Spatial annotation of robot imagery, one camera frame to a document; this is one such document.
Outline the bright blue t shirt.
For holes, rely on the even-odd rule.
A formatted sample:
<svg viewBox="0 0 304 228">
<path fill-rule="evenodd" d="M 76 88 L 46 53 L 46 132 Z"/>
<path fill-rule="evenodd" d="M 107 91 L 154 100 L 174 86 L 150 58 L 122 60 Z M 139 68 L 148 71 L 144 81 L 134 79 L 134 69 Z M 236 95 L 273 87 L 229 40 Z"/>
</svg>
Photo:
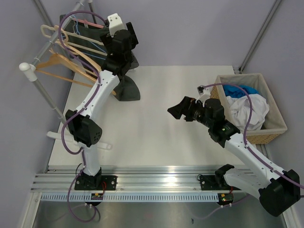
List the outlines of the bright blue t shirt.
<svg viewBox="0 0 304 228">
<path fill-rule="evenodd" d="M 240 85 L 239 87 L 231 86 L 231 85 L 224 85 L 224 93 L 226 96 L 231 96 L 232 98 L 241 98 L 243 96 L 246 96 L 245 92 L 241 90 L 242 88 L 247 94 L 252 95 L 252 94 L 259 94 L 259 92 L 249 86 L 246 85 Z"/>
</svg>

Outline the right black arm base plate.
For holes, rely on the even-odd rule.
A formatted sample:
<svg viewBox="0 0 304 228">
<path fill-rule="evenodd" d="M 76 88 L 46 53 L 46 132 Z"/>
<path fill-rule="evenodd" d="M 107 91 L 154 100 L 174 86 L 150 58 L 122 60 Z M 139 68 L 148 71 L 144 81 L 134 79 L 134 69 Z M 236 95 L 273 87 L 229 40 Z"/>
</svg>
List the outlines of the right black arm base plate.
<svg viewBox="0 0 304 228">
<path fill-rule="evenodd" d="M 231 190 L 231 187 L 216 182 L 215 175 L 197 175 L 201 190 Z"/>
</svg>

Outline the white t shirt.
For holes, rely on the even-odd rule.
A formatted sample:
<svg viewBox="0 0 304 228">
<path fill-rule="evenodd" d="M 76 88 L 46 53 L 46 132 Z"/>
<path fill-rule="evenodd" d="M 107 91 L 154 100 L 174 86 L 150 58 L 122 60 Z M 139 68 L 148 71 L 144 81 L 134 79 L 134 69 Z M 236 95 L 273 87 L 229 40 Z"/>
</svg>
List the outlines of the white t shirt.
<svg viewBox="0 0 304 228">
<path fill-rule="evenodd" d="M 269 112 L 269 104 L 266 99 L 259 94 L 250 94 L 249 97 L 252 102 L 252 116 L 247 130 L 260 130 Z M 249 99 L 246 95 L 241 98 L 233 98 L 231 96 L 227 96 L 226 98 L 234 125 L 241 131 L 244 131 L 250 114 Z"/>
</svg>

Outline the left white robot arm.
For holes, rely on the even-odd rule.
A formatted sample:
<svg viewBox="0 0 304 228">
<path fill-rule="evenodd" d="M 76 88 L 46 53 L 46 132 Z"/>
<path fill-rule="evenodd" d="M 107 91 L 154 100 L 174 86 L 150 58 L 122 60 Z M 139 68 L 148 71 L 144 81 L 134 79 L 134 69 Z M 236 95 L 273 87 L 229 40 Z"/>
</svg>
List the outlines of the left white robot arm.
<svg viewBox="0 0 304 228">
<path fill-rule="evenodd" d="M 131 22 L 123 25 L 109 20 L 109 34 L 101 36 L 101 41 L 107 49 L 107 57 L 100 69 L 95 69 L 97 81 L 85 100 L 74 111 L 66 112 L 66 122 L 63 128 L 68 128 L 79 146 L 78 153 L 82 155 L 82 169 L 73 181 L 76 190 L 116 188 L 114 176 L 103 176 L 98 160 L 97 144 L 102 136 L 102 128 L 95 122 L 103 105 L 112 92 L 121 101 L 137 101 L 140 92 L 133 80 L 125 81 L 126 73 L 135 67 L 135 57 L 132 50 L 138 44 L 138 39 Z"/>
</svg>

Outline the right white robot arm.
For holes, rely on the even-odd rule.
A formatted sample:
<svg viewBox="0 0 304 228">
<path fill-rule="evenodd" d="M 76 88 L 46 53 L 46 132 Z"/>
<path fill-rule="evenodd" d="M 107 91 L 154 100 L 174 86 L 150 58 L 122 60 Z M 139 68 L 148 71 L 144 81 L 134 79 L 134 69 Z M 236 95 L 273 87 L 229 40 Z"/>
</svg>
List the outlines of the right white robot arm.
<svg viewBox="0 0 304 228">
<path fill-rule="evenodd" d="M 211 139 L 238 157 L 252 172 L 248 175 L 226 164 L 215 172 L 215 184 L 225 189 L 236 187 L 259 200 L 272 216 L 279 216 L 301 199 L 300 177 L 294 170 L 285 171 L 275 165 L 259 150 L 245 141 L 241 131 L 224 115 L 224 107 L 218 99 L 205 102 L 184 97 L 167 110 L 175 119 L 197 121 L 208 128 Z"/>
</svg>

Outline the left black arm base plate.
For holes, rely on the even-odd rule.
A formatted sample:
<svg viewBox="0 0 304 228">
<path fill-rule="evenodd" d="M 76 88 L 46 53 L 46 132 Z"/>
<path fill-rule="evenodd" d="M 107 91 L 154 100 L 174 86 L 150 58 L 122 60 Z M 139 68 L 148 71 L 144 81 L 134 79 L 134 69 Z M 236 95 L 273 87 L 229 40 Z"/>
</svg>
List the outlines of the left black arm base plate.
<svg viewBox="0 0 304 228">
<path fill-rule="evenodd" d="M 116 190 L 117 176 L 115 175 L 81 175 L 76 179 L 75 190 Z"/>
</svg>

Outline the dark grey t shirt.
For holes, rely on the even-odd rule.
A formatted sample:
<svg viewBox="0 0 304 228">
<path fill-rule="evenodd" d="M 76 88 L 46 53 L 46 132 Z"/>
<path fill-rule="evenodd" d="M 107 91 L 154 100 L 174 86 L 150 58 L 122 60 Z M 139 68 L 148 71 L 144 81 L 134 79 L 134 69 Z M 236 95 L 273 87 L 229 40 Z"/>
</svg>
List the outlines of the dark grey t shirt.
<svg viewBox="0 0 304 228">
<path fill-rule="evenodd" d="M 140 100 L 140 91 L 136 83 L 125 74 L 128 70 L 139 66 L 139 63 L 133 52 L 128 49 L 132 48 L 130 32 L 124 32 L 126 38 L 117 41 L 118 51 L 107 51 L 105 60 L 95 61 L 102 69 L 113 70 L 118 74 L 120 83 L 114 89 L 116 99 L 119 101 L 138 101 Z"/>
</svg>

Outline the cream plastic hanger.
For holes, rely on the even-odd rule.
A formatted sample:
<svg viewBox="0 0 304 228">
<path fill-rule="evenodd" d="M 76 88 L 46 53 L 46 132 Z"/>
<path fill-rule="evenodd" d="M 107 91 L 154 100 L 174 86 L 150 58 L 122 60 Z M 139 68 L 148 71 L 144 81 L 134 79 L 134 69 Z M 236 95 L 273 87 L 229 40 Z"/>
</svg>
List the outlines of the cream plastic hanger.
<svg viewBox="0 0 304 228">
<path fill-rule="evenodd" d="M 55 31 L 58 30 L 58 26 L 51 27 L 51 26 L 48 26 L 48 25 L 41 25 L 40 26 L 40 30 L 41 30 L 41 33 L 42 33 L 42 35 L 44 37 L 51 38 L 51 36 L 48 35 L 46 33 L 46 31 L 48 30 L 48 31 L 55 32 Z M 94 52 L 94 53 L 98 53 L 98 54 L 100 54 L 102 56 L 106 56 L 107 55 L 107 52 L 102 49 L 102 47 L 104 47 L 104 45 L 100 41 L 94 40 L 92 38 L 87 38 L 85 36 L 81 36 L 81 35 L 79 35 L 77 33 L 67 32 L 67 31 L 65 31 L 63 29 L 61 29 L 60 35 L 63 38 L 63 42 L 66 43 L 66 44 L 68 44 L 68 45 L 70 45 L 70 46 L 73 46 L 73 47 L 76 47 L 76 48 L 81 48 L 83 50 L 91 51 L 91 52 Z M 76 44 L 75 42 L 70 41 L 71 37 L 88 41 L 89 44 L 93 45 L 94 49 L 90 48 L 90 47 L 85 47 L 84 45 Z"/>
</svg>

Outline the beige wooden hanger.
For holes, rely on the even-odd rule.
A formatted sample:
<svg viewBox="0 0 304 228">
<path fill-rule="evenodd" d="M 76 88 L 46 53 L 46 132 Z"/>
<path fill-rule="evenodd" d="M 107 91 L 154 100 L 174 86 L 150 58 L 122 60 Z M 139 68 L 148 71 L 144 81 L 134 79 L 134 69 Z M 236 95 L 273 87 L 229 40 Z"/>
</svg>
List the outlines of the beige wooden hanger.
<svg viewBox="0 0 304 228">
<path fill-rule="evenodd" d="M 85 74 L 83 73 L 83 75 L 86 75 L 87 77 L 98 77 L 98 74 L 101 71 L 101 67 L 98 63 L 96 63 L 93 59 L 91 59 L 91 55 L 81 52 L 80 50 L 78 50 L 76 47 L 70 46 L 66 43 L 63 42 L 63 38 L 59 33 L 59 36 L 54 40 L 54 41 L 49 41 L 50 43 L 54 43 L 54 44 L 58 44 L 59 46 L 61 46 L 63 49 L 67 48 L 67 50 L 69 51 L 70 55 L 75 55 L 76 57 L 80 57 L 79 58 L 79 62 L 82 61 L 82 65 L 86 66 L 83 69 L 90 73 Z"/>
</svg>

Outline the light blue wire hanger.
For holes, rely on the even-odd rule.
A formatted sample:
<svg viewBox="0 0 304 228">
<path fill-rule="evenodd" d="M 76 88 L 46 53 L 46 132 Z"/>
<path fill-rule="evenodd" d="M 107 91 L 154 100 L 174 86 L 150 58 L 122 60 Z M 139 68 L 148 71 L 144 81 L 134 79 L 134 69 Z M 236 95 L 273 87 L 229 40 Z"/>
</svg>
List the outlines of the light blue wire hanger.
<svg viewBox="0 0 304 228">
<path fill-rule="evenodd" d="M 94 61 L 105 60 L 107 51 L 102 44 L 101 37 L 109 33 L 108 27 L 98 28 L 88 24 L 86 20 L 83 23 L 83 20 L 74 15 L 71 17 L 73 20 L 65 27 L 66 32 L 74 34 L 69 36 L 70 42 L 76 44 L 81 52 L 91 57 Z"/>
</svg>

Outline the pink hanger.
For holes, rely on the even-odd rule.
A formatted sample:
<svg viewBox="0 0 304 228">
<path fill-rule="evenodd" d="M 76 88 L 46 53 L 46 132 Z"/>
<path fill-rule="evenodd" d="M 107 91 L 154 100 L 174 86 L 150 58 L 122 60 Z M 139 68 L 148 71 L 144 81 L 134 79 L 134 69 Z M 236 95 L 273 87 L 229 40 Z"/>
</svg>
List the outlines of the pink hanger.
<svg viewBox="0 0 304 228">
<path fill-rule="evenodd" d="M 92 23 L 92 22 L 89 22 L 89 21 L 87 21 L 87 20 L 81 20 L 81 19 L 76 19 L 76 18 L 72 18 L 72 20 L 73 20 L 73 21 L 76 21 L 76 22 L 83 23 L 83 24 L 88 25 L 88 26 L 95 27 L 95 28 L 99 28 L 99 29 L 104 28 L 103 25 L 99 25 L 99 24 L 96 24 L 96 23 Z"/>
</svg>

